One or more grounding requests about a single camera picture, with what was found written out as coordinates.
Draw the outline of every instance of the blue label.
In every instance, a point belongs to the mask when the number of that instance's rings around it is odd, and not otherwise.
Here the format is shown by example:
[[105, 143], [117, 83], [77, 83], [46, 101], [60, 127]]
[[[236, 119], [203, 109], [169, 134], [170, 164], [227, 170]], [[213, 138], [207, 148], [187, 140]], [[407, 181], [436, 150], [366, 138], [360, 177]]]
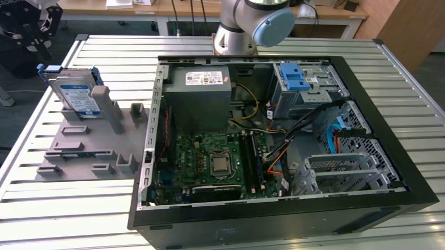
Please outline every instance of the blue label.
[[98, 111], [80, 111], [77, 113], [81, 114], [81, 115], [85, 115], [85, 116], [94, 116], [94, 115], [100, 114]]
[[60, 85], [60, 88], [64, 90], [86, 90], [86, 85]]

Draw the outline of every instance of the desk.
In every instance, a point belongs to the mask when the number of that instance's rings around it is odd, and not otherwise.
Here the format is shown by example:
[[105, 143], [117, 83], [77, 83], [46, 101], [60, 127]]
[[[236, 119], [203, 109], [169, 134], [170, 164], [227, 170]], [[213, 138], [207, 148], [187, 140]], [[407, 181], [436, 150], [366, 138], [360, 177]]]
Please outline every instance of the desk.
[[[204, 2], [204, 10], [207, 21], [219, 22], [219, 3]], [[174, 0], [174, 7], [177, 13], [178, 21], [189, 22], [191, 19], [191, 8], [189, 1], [177, 1]], [[292, 7], [292, 11], [295, 15], [297, 14], [299, 7]], [[358, 27], [360, 26], [362, 21], [367, 18], [366, 12], [358, 7], [355, 12], [350, 12], [343, 9], [334, 9], [328, 6], [316, 6], [316, 12], [319, 17], [319, 25], [344, 25], [344, 31], [340, 35], [342, 39], [352, 39]], [[193, 13], [195, 13], [195, 21], [203, 22], [201, 17], [201, 7], [200, 1], [193, 0]], [[174, 21], [174, 13], [173, 7], [169, 0], [158, 1], [158, 9], [157, 9], [157, 26], [158, 26], [158, 34], [168, 35], [166, 33], [161, 33], [165, 30], [166, 22]], [[313, 24], [315, 18], [297, 18], [295, 24]]]
[[[173, 7], [169, 0], [156, 0], [150, 6], [133, 5], [130, 9], [105, 9], [105, 0], [60, 0], [62, 8], [62, 20], [100, 20], [100, 21], [154, 21], [158, 27], [158, 35], [168, 35], [166, 23], [174, 21]], [[189, 22], [189, 1], [174, 0], [178, 21]], [[219, 22], [219, 3], [204, 2], [208, 22]], [[327, 6], [316, 6], [320, 25], [344, 25], [342, 39], [351, 39], [355, 35], [367, 14], [358, 7], [355, 12], [334, 9]], [[203, 22], [200, 1], [193, 0], [195, 21]], [[313, 24], [313, 18], [297, 18], [295, 24]]]
[[[74, 42], [64, 67], [94, 65], [121, 108], [149, 107], [160, 55], [211, 55], [209, 37], [92, 35]], [[445, 127], [438, 108], [384, 46], [370, 40], [285, 39], [259, 55], [342, 56], [440, 202], [362, 233], [257, 242], [232, 249], [442, 249]], [[48, 89], [0, 168], [0, 245], [11, 249], [153, 250], [126, 230], [133, 180], [35, 182], [35, 169], [62, 120]]]
[[106, 9], [106, 0], [60, 0], [62, 20], [78, 21], [156, 21], [158, 0], [154, 4], [132, 5], [129, 9]]

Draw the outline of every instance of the power supply label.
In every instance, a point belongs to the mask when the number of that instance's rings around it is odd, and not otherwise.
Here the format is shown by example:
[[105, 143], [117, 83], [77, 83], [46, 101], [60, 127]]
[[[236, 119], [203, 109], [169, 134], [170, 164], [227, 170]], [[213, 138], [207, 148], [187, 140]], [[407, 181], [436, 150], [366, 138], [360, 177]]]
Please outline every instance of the power supply label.
[[185, 85], [215, 84], [223, 84], [223, 73], [220, 71], [187, 72]]

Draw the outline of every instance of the motherboard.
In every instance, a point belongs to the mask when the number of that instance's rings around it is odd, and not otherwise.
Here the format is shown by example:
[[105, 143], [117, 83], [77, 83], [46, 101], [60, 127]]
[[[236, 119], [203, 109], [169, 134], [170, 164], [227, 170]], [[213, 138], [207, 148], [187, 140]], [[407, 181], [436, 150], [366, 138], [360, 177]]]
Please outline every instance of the motherboard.
[[173, 168], [158, 173], [164, 202], [277, 196], [275, 180], [264, 176], [260, 162], [265, 152], [261, 133], [177, 135]]

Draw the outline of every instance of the aluminum slats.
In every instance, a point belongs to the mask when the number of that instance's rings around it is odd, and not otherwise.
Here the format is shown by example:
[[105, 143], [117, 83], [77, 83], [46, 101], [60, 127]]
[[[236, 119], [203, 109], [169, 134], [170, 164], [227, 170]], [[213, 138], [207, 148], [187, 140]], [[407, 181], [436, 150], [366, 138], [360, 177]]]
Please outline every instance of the aluminum slats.
[[[158, 55], [209, 55], [197, 37], [92, 35], [70, 60], [96, 65], [120, 107], [149, 106]], [[440, 202], [360, 234], [241, 244], [251, 249], [439, 249], [445, 241], [445, 127], [380, 49], [368, 40], [287, 39], [260, 55], [343, 56]], [[52, 95], [11, 163], [0, 203], [2, 249], [153, 249], [126, 230], [132, 180], [33, 182], [42, 152], [58, 129], [61, 103]]]

